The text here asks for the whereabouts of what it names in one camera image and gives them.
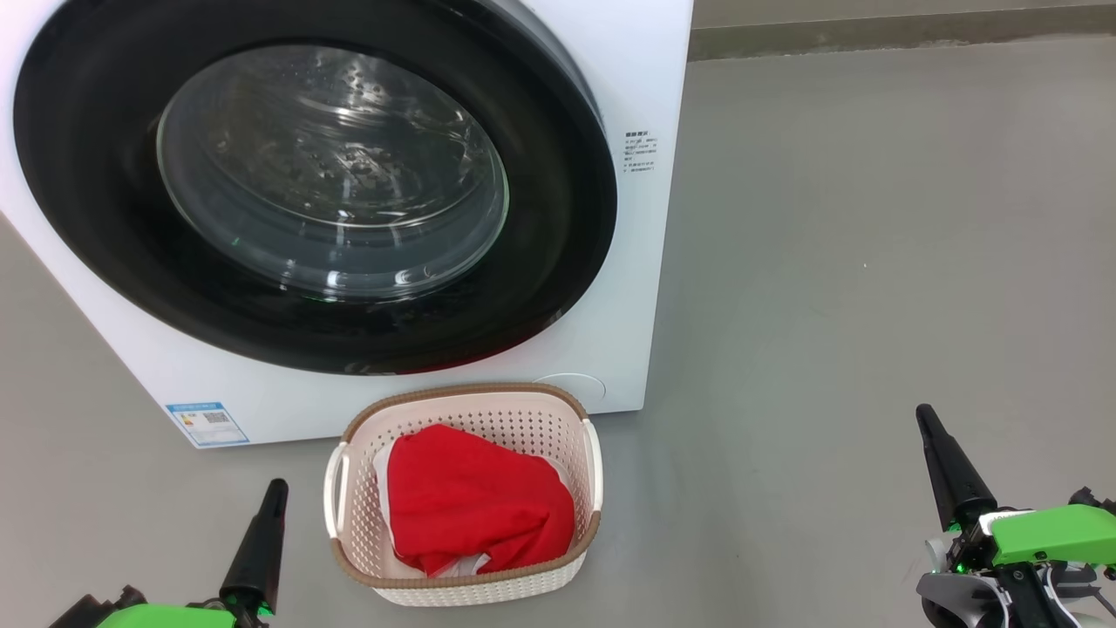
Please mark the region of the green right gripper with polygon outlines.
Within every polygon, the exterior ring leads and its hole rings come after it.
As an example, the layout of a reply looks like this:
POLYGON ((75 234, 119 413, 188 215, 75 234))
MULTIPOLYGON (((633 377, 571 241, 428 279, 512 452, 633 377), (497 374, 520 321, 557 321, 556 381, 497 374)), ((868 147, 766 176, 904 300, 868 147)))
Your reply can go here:
POLYGON ((915 410, 946 551, 949 627, 1108 627, 1071 611, 1113 579, 1113 513, 1081 504, 997 510, 997 497, 936 410, 915 410))

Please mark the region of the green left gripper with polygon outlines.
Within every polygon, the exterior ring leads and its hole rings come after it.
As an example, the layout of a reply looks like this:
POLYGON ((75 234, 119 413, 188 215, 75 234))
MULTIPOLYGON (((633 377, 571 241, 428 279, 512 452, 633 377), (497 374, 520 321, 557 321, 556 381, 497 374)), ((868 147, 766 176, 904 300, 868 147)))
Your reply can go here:
POLYGON ((115 603, 96 627, 269 627, 282 574, 283 521, 289 497, 285 480, 269 482, 220 597, 202 603, 115 603))

